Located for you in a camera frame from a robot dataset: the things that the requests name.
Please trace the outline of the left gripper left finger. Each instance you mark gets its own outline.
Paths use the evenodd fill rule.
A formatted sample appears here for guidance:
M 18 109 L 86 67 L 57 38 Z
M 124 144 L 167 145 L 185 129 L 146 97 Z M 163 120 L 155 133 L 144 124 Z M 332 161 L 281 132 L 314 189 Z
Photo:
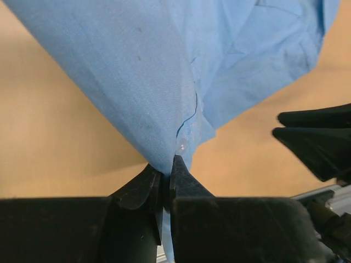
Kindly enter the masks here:
M 106 197 L 1 200 L 1 262 L 155 262 L 161 173 L 151 166 Z

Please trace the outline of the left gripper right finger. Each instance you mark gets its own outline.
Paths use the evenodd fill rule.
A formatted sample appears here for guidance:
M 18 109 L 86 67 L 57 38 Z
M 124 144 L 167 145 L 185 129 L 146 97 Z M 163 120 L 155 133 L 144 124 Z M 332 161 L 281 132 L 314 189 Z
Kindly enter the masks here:
M 176 262 L 326 262 L 306 203 L 216 197 L 175 156 L 169 183 Z

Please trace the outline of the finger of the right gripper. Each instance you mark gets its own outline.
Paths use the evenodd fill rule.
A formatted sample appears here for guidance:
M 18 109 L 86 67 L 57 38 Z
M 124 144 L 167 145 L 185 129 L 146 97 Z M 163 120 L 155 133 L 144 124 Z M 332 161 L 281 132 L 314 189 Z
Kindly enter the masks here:
M 350 180 L 350 129 L 275 128 L 286 146 L 320 181 Z
M 282 112 L 278 121 L 285 127 L 350 128 L 350 104 L 317 110 Z

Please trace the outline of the light blue long sleeve shirt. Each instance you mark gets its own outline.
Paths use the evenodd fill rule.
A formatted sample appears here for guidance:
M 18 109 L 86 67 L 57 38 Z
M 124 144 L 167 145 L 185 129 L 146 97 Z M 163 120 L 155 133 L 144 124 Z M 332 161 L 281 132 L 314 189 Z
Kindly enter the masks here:
M 2 1 L 1 186 L 112 170 L 103 121 L 155 168 L 317 64 L 339 1 Z

